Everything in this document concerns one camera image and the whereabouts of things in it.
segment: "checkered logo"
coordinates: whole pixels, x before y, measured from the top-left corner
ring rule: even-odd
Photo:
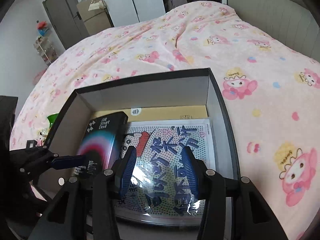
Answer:
[[[87,132],[90,132],[90,131],[93,130],[92,125],[95,124],[95,123],[96,123],[95,121],[92,121],[92,122],[89,123],[89,126],[88,126],[88,128],[87,128]]]

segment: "door handle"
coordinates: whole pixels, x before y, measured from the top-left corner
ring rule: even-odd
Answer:
[[[79,13],[79,12],[77,12],[77,15],[76,15],[76,16],[74,16],[73,18],[76,18],[76,17],[79,17],[79,20],[82,20],[82,18],[81,18],[81,16],[80,16],[80,13]]]

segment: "green object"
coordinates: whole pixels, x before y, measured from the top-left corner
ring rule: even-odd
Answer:
[[[49,125],[49,129],[52,127],[54,121],[57,119],[58,114],[59,114],[59,113],[57,113],[57,114],[52,114],[52,115],[49,115],[49,116],[47,117],[47,119],[49,120],[49,124],[50,124],[50,125]]]

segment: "smart devil box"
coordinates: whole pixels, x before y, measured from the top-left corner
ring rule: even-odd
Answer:
[[[73,175],[80,179],[95,176],[105,169],[110,169],[120,157],[128,116],[116,112],[90,120],[77,155],[86,155],[83,166],[76,167]]]

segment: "white wardrobe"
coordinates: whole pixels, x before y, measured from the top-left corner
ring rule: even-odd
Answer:
[[[105,0],[115,27],[148,21],[165,14],[163,0]]]

